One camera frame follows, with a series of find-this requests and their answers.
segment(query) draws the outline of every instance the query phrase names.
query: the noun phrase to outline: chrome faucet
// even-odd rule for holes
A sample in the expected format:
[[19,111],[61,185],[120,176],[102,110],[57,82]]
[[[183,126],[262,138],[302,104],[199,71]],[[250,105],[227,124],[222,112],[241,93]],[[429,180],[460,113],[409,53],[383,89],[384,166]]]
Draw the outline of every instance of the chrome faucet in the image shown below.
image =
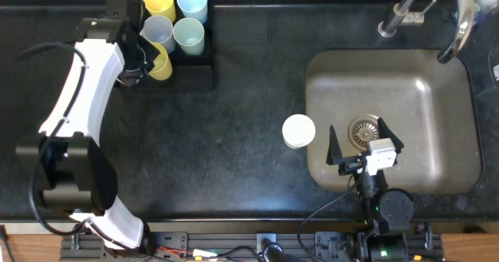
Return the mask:
[[[414,0],[401,0],[400,3],[395,4],[390,14],[385,21],[380,22],[378,25],[378,32],[383,37],[393,37],[397,32],[397,27],[409,17],[409,7],[413,4]],[[420,13],[416,18],[421,18],[427,11],[426,8],[422,13]],[[466,40],[471,32],[473,25],[473,19],[475,17],[474,0],[458,0],[458,27],[455,32],[455,36],[452,39],[449,47],[442,50],[438,56],[437,60],[440,63],[447,63],[465,45]]]

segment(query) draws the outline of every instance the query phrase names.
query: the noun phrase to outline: drain strainer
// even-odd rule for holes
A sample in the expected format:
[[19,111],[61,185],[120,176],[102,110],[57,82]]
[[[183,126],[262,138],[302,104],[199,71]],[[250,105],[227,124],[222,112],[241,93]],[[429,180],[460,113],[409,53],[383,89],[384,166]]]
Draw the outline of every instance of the drain strainer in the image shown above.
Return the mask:
[[350,123],[349,137],[355,147],[366,150],[371,140],[380,139],[375,115],[363,115]]

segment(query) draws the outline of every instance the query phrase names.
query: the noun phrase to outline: wooden floor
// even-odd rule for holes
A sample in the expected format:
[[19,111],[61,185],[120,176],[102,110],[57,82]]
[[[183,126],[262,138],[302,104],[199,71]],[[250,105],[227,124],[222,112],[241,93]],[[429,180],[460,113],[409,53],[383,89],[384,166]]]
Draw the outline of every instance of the wooden floor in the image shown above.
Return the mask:
[[[11,235],[17,262],[55,262],[59,258],[61,237],[56,235]],[[499,261],[499,234],[448,234],[442,235],[445,261]],[[9,257],[2,243],[3,261]]]

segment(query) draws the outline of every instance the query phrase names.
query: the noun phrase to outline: black countertop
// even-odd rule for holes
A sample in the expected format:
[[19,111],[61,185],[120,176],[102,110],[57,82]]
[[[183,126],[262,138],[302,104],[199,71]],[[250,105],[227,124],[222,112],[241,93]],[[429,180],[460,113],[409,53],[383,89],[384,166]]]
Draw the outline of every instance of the black countertop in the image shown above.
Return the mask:
[[[282,123],[305,113],[306,64],[321,51],[447,46],[455,31],[448,16],[455,0],[439,0],[422,26],[382,38],[377,24],[397,1],[211,0],[217,76],[211,92],[111,93],[101,148],[118,173],[119,197],[152,221],[303,218],[337,197],[312,180],[306,149],[285,146]],[[15,56],[43,41],[71,40],[80,20],[99,16],[103,8],[102,0],[0,2],[2,220],[33,218],[30,175],[19,167],[14,148],[48,117],[72,57],[50,51],[17,62]],[[498,27],[494,16],[459,54],[472,82],[483,177],[465,194],[416,194],[415,219],[499,218],[499,90],[490,73],[490,63],[499,64]],[[324,217],[362,216],[358,202],[347,197]]]

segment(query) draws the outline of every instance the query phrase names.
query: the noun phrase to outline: stainless steel sink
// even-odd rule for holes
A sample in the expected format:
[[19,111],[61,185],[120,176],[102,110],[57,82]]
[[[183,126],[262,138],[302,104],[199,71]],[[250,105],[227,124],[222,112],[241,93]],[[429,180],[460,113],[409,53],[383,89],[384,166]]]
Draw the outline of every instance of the stainless steel sink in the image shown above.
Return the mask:
[[345,191],[348,177],[326,165],[329,126],[342,153],[359,153],[377,138],[382,117],[405,144],[386,169],[390,187],[415,193],[460,193],[480,179],[482,164],[469,77],[438,51],[325,51],[306,68],[306,114],[316,125],[307,147],[310,174],[325,189]]

